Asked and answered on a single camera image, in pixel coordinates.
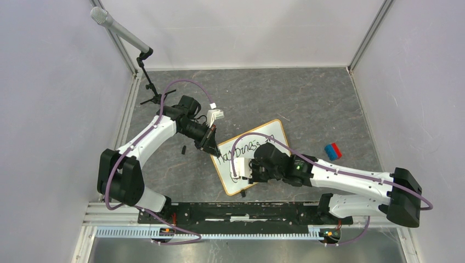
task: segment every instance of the red and blue block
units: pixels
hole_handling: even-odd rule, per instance
[[[342,157],[341,151],[337,147],[336,143],[326,145],[325,152],[331,161],[337,160]]]

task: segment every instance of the cable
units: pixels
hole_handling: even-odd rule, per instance
[[[199,107],[197,108],[197,112],[194,114],[194,117],[197,116],[197,114],[202,110],[202,105],[199,104]]]
[[[337,243],[337,242],[339,242],[339,241],[341,240],[341,238],[342,238],[342,230],[339,229],[339,230],[336,230],[335,232],[336,232],[336,233],[339,232],[339,237],[338,237],[338,238],[334,238],[333,235],[331,235],[331,236],[326,236],[326,237],[330,238],[331,240],[336,241],[336,243]]]
[[[338,231],[339,229],[341,229],[342,227],[342,221],[339,219],[338,223],[337,223],[337,227],[336,227],[336,231]]]
[[[415,191],[412,191],[410,189],[408,189],[407,187],[405,186],[402,186],[402,185],[399,185],[399,184],[396,184],[394,182],[390,182],[390,181],[382,181],[381,179],[379,178],[375,178],[375,177],[371,177],[371,176],[366,176],[366,175],[361,175],[361,174],[356,174],[356,173],[351,173],[351,172],[348,172],[348,171],[341,171],[341,170],[336,170],[336,169],[333,169],[333,168],[330,168],[330,167],[326,167],[324,165],[321,165],[319,163],[316,163],[316,162],[313,162],[312,160],[306,158],[305,156],[303,156],[300,152],[296,151],[296,150],[293,150],[291,148],[289,148],[287,145],[283,144],[282,142],[276,140],[275,138],[271,137],[271,136],[268,136],[268,135],[265,135],[263,133],[245,133],[245,134],[242,134],[241,136],[239,136],[239,138],[236,139],[236,141],[232,144],[232,149],[231,149],[231,166],[232,166],[232,172],[234,173],[234,175],[236,175],[236,168],[234,167],[234,152],[233,152],[233,149],[236,148],[236,145],[237,143],[242,139],[244,138],[245,136],[249,136],[249,135],[258,135],[258,136],[262,136],[262,137],[265,137],[271,141],[274,141],[275,143],[281,145],[282,147],[284,147],[285,149],[289,150],[290,152],[294,153],[295,155],[297,155],[298,157],[304,159],[306,162],[309,162],[310,164],[318,167],[318,168],[321,168],[321,169],[325,169],[327,171],[331,171],[333,173],[338,173],[338,174],[342,174],[342,175],[347,175],[347,176],[352,176],[352,177],[355,177],[355,178],[360,178],[360,179],[365,179],[365,180],[370,180],[370,181],[375,181],[375,182],[383,182],[384,184],[387,184],[387,185],[390,185],[390,186],[393,186],[393,187],[396,187],[398,189],[401,189],[413,196],[415,196],[416,198],[422,200],[423,202],[425,202],[428,206],[427,207],[421,207],[420,210],[431,210],[433,209],[433,204],[428,201],[426,198],[424,198],[423,196],[417,194]]]
[[[212,97],[210,96],[210,94],[207,92],[207,90],[198,82],[195,82],[195,81],[192,81],[190,79],[178,79],[176,81],[171,81],[167,86],[166,88],[164,89],[162,95],[161,95],[161,101],[160,101],[160,114],[158,116],[158,119],[155,121],[155,124],[150,126],[149,129],[147,129],[140,137],[138,137],[131,145],[130,147],[128,147],[123,154],[121,154],[121,156],[118,158],[118,160],[116,161],[115,165],[113,166],[113,168],[111,169],[111,172],[110,172],[110,176],[108,177],[108,182],[106,183],[106,188],[105,188],[105,206],[108,208],[108,210],[115,210],[119,207],[121,207],[123,204],[120,203],[114,207],[110,206],[110,186],[111,186],[111,182],[113,180],[113,177],[115,176],[116,174],[116,170],[118,169],[118,166],[120,166],[121,162],[123,161],[123,159],[125,158],[125,156],[132,150],[132,148],[134,148],[143,138],[145,138],[147,136],[148,133],[150,133],[152,130],[156,129],[155,127],[160,123],[161,121],[161,118],[163,116],[163,106],[165,104],[165,93],[168,91],[168,89],[175,83],[178,83],[178,82],[189,82],[189,83],[192,83],[192,84],[195,84],[197,85],[199,88],[201,88],[203,90],[203,92],[207,95],[208,97],[208,100],[210,101],[210,103],[214,103],[213,102],[213,99]],[[191,232],[189,230],[185,230],[185,229],[182,229],[180,227],[176,227],[176,226],[173,226],[171,224],[169,224],[168,222],[164,221],[163,219],[161,219],[159,216],[157,216],[154,212],[150,211],[150,210],[146,210],[147,213],[151,214],[153,217],[155,217],[158,221],[164,223],[164,224],[167,224],[168,226],[176,229],[176,230],[179,230],[179,231],[182,231],[182,232],[185,232],[185,233],[189,233],[189,234],[192,234],[192,235],[195,235],[195,236],[198,236],[199,238],[197,239],[193,239],[191,241],[182,241],[182,242],[175,242],[175,243],[163,243],[163,244],[166,244],[166,245],[175,245],[175,244],[189,244],[189,243],[193,243],[193,242],[197,242],[201,239],[201,236],[200,234],[197,234],[197,233],[194,233],[194,232]]]
[[[200,115],[199,117],[195,118],[194,120],[195,120],[196,122],[199,122],[199,119],[202,118],[202,117],[205,117],[204,123],[206,123],[206,122],[207,122],[207,116],[205,116],[205,115]]]
[[[195,243],[195,242],[198,242],[202,239],[202,236],[200,236],[199,233],[195,233],[195,232],[192,232],[192,231],[189,231],[189,230],[186,230],[186,229],[183,229],[183,228],[180,228],[180,227],[177,227],[177,226],[174,226],[166,221],[164,221],[161,217],[159,217],[157,214],[155,214],[152,210],[148,210],[148,209],[144,209],[142,207],[138,207],[137,205],[135,206],[137,209],[140,209],[142,211],[146,211],[147,213],[149,213],[151,216],[155,217],[156,220],[162,222],[163,224],[165,225],[168,225],[169,227],[171,228],[174,228],[176,230],[179,230],[181,232],[184,232],[184,233],[187,233],[187,234],[191,234],[191,235],[194,235],[194,236],[198,236],[198,238],[196,239],[192,239],[192,240],[186,240],[186,241],[180,241],[180,242],[174,242],[174,243],[161,243],[161,242],[158,242],[159,245],[184,245],[184,244],[191,244],[191,243]]]
[[[338,247],[338,246],[340,246],[340,245],[347,245],[347,244],[353,243],[353,242],[355,242],[355,241],[358,241],[360,238],[362,238],[362,237],[366,234],[369,225],[370,225],[370,216],[369,216],[369,217],[367,218],[367,220],[366,220],[366,225],[365,225],[363,231],[362,231],[362,232],[360,233],[360,235],[358,235],[356,238],[351,239],[351,240],[348,240],[348,241],[344,241],[344,242],[342,242],[342,243],[337,243],[337,244],[328,244],[328,243],[325,243],[325,246],[329,245],[330,247]]]

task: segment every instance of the white connector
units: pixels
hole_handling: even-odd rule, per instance
[[[229,173],[231,178],[239,179],[241,177],[252,178],[252,170],[248,166],[250,162],[249,158],[238,157],[234,158],[234,169],[236,170],[236,175],[233,173],[233,166],[229,165]]]
[[[215,110],[209,110],[207,111],[207,124],[209,127],[213,125],[213,122],[216,119],[221,119],[224,118],[224,113],[220,109],[215,109]]]

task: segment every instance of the blue block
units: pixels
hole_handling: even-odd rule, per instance
[[[325,152],[331,161],[335,161],[341,157],[337,154],[336,150],[331,144],[326,145]]]

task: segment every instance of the microphone stand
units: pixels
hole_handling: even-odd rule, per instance
[[[139,57],[136,58],[136,61],[137,61],[137,64],[139,65],[140,68],[142,68],[142,71],[144,72],[144,75],[145,77],[147,78],[147,80],[149,81],[149,84],[145,85],[145,88],[146,89],[151,89],[153,92],[154,92],[154,97],[151,98],[150,100],[146,100],[146,101],[143,101],[141,102],[140,104],[143,105],[143,104],[146,104],[147,102],[153,102],[155,104],[160,104],[161,102],[161,94],[159,94],[157,92],[157,89],[155,88],[155,85],[152,83],[152,81],[150,80],[150,77],[149,75],[147,74],[147,71],[145,71],[145,68],[144,68],[144,60],[146,60],[148,57],[150,57],[151,54],[153,54],[154,50],[152,48],[149,47],[149,51],[147,51],[146,53],[144,52],[141,52],[139,54]],[[167,93],[165,93],[165,99],[166,99],[166,96],[170,93],[173,93],[175,92],[176,90],[171,90]]]

